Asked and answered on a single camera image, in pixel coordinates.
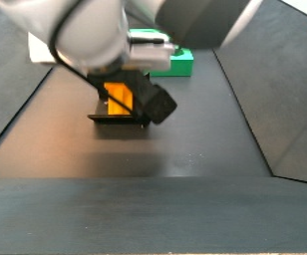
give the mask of black cable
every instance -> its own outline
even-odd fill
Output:
[[[111,99],[130,114],[131,116],[135,118],[138,115],[137,113],[118,100],[115,99],[115,97],[113,97],[106,88],[103,86],[100,86],[99,84],[92,84],[90,82],[90,80],[83,76],[83,74],[80,74],[80,72],[78,72],[60,58],[59,56],[59,52],[56,49],[56,44],[58,44],[58,39],[60,37],[60,33],[63,31],[64,25],[67,24],[67,21],[70,20],[74,12],[82,7],[82,4],[86,2],[86,0],[76,0],[75,3],[71,5],[71,7],[67,9],[67,11],[64,12],[64,14],[62,15],[62,18],[59,19],[59,22],[56,23],[56,26],[52,30],[52,34],[50,37],[50,44],[48,44],[48,49],[51,52],[51,55],[56,61],[58,64],[60,64],[64,68],[67,68],[78,77],[80,77],[80,79],[83,79],[90,85],[92,85],[99,93],[103,94],[103,96],[106,96],[109,99]]]

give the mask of green block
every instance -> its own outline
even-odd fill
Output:
[[[131,29],[134,32],[155,33],[155,29]],[[167,71],[151,71],[153,77],[181,77],[191,76],[193,69],[193,55],[189,49],[179,49],[178,52],[170,56],[170,69]]]

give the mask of black surface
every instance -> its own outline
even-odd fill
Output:
[[[210,52],[190,78],[154,79],[178,103],[159,126],[95,126],[98,94],[56,70],[0,140],[3,177],[269,176]]]
[[[48,71],[48,67],[31,63],[27,34],[0,14],[0,132]]]
[[[217,56],[273,173],[307,181],[307,16],[264,1]]]
[[[307,184],[0,180],[0,254],[307,252]]]

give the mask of orange object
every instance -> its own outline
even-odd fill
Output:
[[[119,100],[130,109],[134,107],[134,97],[127,86],[123,83],[105,83],[109,94]],[[107,113],[110,116],[127,116],[130,113],[111,99],[109,99]]]

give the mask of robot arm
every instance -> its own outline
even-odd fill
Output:
[[[262,0],[252,0],[258,6]],[[58,19],[76,0],[0,0],[0,8],[46,44]],[[221,46],[249,0],[127,0],[174,41],[189,48]],[[94,69],[126,63],[131,43],[126,0],[87,0],[62,31],[58,49],[76,66]]]
[[[248,23],[248,14],[257,9],[262,0],[127,1],[181,46],[214,48],[228,41],[226,36],[233,34],[233,30],[238,30],[236,23],[240,26]],[[163,88],[149,84],[139,70],[153,67],[150,59],[158,60],[155,66],[163,63],[163,59],[169,62],[174,47],[165,38],[129,36],[125,4],[126,0],[0,0],[0,9],[26,31],[50,44],[51,53],[62,65],[133,116],[149,117],[159,124],[173,112],[175,102]],[[66,65],[58,50],[72,66],[87,70],[87,77]],[[162,61],[157,50],[163,50]],[[125,68],[137,70],[125,73]],[[113,98],[100,86],[103,77],[114,74],[114,71],[130,81],[127,87],[137,99],[135,111]]]

